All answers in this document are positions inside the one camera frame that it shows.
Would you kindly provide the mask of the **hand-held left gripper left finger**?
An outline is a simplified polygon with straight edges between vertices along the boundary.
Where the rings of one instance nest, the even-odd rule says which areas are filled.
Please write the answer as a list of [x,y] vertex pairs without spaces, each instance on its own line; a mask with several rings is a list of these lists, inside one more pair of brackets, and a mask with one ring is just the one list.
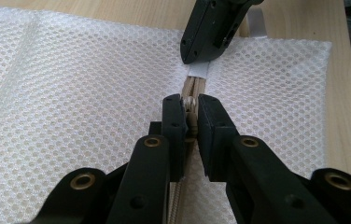
[[179,182],[184,176],[187,133],[186,112],[180,94],[165,97],[162,101],[161,134],[169,142],[170,180]]

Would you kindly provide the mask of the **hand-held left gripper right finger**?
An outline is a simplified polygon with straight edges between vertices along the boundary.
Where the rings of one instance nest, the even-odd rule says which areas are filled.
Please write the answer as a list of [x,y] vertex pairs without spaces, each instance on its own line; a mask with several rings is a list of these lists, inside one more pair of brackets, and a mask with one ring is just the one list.
[[198,147],[204,174],[211,182],[225,182],[237,129],[219,99],[200,94],[198,103]]

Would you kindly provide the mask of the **white mesh laundry bag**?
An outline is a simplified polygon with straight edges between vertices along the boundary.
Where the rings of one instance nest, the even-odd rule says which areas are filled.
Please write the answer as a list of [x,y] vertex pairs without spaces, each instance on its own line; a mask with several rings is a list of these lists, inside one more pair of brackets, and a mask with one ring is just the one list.
[[330,43],[234,38],[209,63],[184,64],[177,30],[0,7],[0,224],[35,217],[60,179],[110,172],[161,117],[162,99],[205,80],[238,131],[295,173],[325,164]]

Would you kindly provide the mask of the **grey tape tab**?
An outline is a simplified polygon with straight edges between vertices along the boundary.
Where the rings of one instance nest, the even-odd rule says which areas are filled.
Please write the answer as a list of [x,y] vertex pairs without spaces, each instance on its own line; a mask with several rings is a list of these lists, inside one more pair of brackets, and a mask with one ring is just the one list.
[[249,36],[253,38],[266,38],[267,31],[263,11],[260,8],[251,8],[246,15]]

